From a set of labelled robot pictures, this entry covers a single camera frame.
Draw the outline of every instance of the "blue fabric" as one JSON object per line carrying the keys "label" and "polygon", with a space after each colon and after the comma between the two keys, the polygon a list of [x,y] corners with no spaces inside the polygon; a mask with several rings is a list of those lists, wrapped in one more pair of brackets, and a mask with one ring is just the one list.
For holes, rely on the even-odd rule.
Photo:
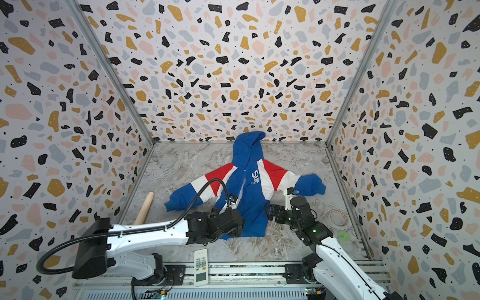
{"label": "blue fabric", "polygon": [[[229,193],[241,195],[241,201],[237,210],[245,220],[242,237],[264,237],[268,223],[264,207],[270,203],[265,199],[262,192],[260,176],[255,182],[252,174],[258,174],[257,161],[263,159],[263,151],[260,141],[265,137],[263,132],[243,133],[237,137],[233,144],[232,163],[238,168],[226,182]],[[317,193],[325,194],[325,186],[322,180],[315,174],[301,176],[295,188],[302,196],[313,196]],[[187,184],[174,191],[170,201],[165,203],[167,211],[184,210],[188,207],[196,192],[191,184]],[[195,203],[198,206],[208,199],[199,199]],[[222,192],[214,207],[222,209],[225,206],[225,194]]]}

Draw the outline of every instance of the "terrazzo patterned wallpaper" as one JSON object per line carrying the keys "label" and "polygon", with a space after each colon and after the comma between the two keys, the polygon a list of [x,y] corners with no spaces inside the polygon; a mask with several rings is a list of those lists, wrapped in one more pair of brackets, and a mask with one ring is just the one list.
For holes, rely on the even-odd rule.
{"label": "terrazzo patterned wallpaper", "polygon": [[81,0],[156,140],[325,139],[380,0]]}
{"label": "terrazzo patterned wallpaper", "polygon": [[0,9],[0,299],[65,299],[71,274],[37,259],[120,212],[147,144],[63,2]]}
{"label": "terrazzo patterned wallpaper", "polygon": [[399,1],[332,145],[406,299],[480,299],[479,13]]}

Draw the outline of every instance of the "sleeve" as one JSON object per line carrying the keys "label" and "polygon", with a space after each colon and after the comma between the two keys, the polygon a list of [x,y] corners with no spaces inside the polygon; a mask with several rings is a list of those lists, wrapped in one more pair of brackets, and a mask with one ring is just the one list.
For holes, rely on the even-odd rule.
{"label": "sleeve", "polygon": [[[190,205],[195,195],[209,180],[213,178],[220,178],[223,182],[227,182],[231,174],[237,169],[232,163],[224,165],[206,175],[200,176],[187,185],[182,186],[172,193],[170,201],[165,203],[167,211],[171,210],[184,210]],[[211,198],[218,196],[222,192],[220,182],[214,182],[210,184],[204,192],[200,195],[200,198],[195,202],[193,207],[199,206],[205,203]]]}
{"label": "sleeve", "polygon": [[295,187],[301,196],[325,194],[326,187],[316,174],[296,175],[292,171],[274,165],[266,159],[257,161],[257,165],[262,182],[262,190],[267,200],[270,200],[274,191],[282,191],[290,187]]}

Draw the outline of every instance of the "color block jacket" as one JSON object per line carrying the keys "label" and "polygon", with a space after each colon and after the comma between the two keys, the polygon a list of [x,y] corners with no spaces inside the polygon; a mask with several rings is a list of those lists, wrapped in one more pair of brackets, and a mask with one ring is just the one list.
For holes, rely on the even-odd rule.
{"label": "color block jacket", "polygon": [[[264,207],[269,204],[274,191],[295,187],[301,196],[325,194],[322,180],[315,174],[296,175],[264,159],[260,141],[263,132],[243,133],[233,144],[232,162],[174,191],[165,203],[167,211],[184,210],[194,196],[212,178],[222,179],[229,193],[239,197],[236,209],[245,220],[243,237],[263,237],[267,226]],[[226,206],[225,194],[219,182],[212,183],[197,200],[195,206],[215,199],[215,208]]]}

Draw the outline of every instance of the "wooden stick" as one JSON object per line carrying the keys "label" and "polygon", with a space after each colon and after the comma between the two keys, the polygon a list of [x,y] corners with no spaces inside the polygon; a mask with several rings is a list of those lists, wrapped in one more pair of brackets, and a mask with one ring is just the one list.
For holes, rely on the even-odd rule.
{"label": "wooden stick", "polygon": [[138,213],[137,219],[135,220],[134,225],[141,225],[145,222],[145,218],[147,217],[148,209],[152,204],[154,193],[149,192],[147,197],[145,198],[144,204],[142,208],[140,208],[140,212]]}

